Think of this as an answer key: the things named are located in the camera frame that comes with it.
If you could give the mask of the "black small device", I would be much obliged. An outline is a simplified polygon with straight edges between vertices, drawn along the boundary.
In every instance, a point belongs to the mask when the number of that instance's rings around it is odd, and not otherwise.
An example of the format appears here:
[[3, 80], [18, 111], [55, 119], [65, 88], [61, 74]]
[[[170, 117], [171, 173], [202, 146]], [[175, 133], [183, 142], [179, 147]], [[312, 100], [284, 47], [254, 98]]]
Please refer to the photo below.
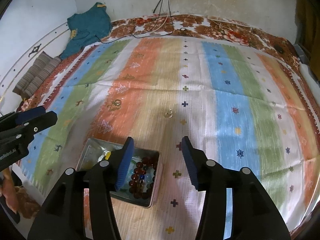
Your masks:
[[280, 45], [274, 44], [273, 47], [278, 53], [284, 54], [284, 49]]

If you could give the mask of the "silver metal tin box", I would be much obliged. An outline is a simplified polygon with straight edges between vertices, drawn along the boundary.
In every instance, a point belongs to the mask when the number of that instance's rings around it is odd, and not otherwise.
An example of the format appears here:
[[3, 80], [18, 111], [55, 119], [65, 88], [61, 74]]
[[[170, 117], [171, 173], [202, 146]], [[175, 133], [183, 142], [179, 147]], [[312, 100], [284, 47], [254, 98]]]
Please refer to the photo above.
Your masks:
[[[80, 155], [76, 170], [89, 170], [122, 147], [114, 142], [90, 138]], [[111, 192], [111, 197], [142, 207], [151, 207], [157, 199], [162, 170], [161, 154], [158, 151], [135, 148], [125, 183], [119, 191]]]

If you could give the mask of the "striped grey folded cloth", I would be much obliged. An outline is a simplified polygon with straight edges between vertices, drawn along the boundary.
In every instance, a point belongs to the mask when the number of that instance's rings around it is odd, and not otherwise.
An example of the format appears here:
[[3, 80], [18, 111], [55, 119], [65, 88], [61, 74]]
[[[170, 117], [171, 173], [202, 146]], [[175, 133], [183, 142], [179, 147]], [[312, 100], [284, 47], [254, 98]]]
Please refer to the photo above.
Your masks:
[[22, 99], [28, 99], [34, 95], [46, 78], [61, 63], [61, 59], [50, 57], [44, 51], [36, 58], [33, 65], [18, 81], [13, 89], [13, 93], [19, 95]]

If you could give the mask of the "teal knitted garment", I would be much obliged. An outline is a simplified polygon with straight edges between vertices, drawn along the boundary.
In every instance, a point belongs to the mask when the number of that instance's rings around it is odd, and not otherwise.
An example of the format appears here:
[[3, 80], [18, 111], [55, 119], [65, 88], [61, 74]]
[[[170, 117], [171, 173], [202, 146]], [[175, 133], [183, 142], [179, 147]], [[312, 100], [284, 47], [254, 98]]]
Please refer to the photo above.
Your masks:
[[88, 11], [74, 14], [67, 19], [71, 36], [66, 48], [59, 56], [61, 60], [78, 53], [86, 46], [107, 37], [112, 23], [106, 12], [106, 5], [97, 2]]

